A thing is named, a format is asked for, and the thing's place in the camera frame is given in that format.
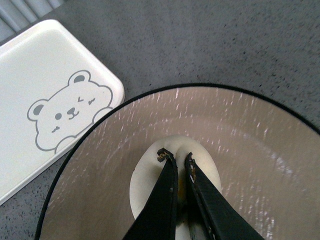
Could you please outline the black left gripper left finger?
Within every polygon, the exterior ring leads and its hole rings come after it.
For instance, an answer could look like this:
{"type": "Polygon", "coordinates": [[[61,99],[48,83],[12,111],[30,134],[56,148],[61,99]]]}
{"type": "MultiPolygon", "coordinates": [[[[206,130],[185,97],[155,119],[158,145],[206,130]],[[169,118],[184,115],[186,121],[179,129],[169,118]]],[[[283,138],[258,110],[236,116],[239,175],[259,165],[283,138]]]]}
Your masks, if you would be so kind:
{"type": "Polygon", "coordinates": [[[165,148],[157,151],[164,167],[146,204],[125,236],[125,240],[174,240],[178,209],[178,167],[174,155],[165,148]]]}

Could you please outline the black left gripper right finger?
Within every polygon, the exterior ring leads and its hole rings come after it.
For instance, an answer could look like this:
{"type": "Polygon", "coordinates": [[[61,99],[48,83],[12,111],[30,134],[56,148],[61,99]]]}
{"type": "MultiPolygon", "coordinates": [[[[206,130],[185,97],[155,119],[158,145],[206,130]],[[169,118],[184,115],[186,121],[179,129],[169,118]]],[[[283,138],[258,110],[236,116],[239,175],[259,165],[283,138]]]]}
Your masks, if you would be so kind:
{"type": "Polygon", "coordinates": [[[262,240],[197,165],[185,158],[188,228],[192,240],[262,240]]]}

